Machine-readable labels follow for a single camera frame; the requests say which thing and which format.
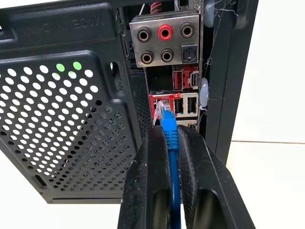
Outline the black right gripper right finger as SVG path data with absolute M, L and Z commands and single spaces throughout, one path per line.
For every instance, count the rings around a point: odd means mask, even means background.
M 188 229 L 253 229 L 255 225 L 235 181 L 204 138 L 178 127 L 180 177 Z

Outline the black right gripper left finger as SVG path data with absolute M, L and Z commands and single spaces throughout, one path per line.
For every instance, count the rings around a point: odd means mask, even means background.
M 168 229 L 171 189 L 166 138 L 158 125 L 147 133 L 127 171 L 117 227 Z

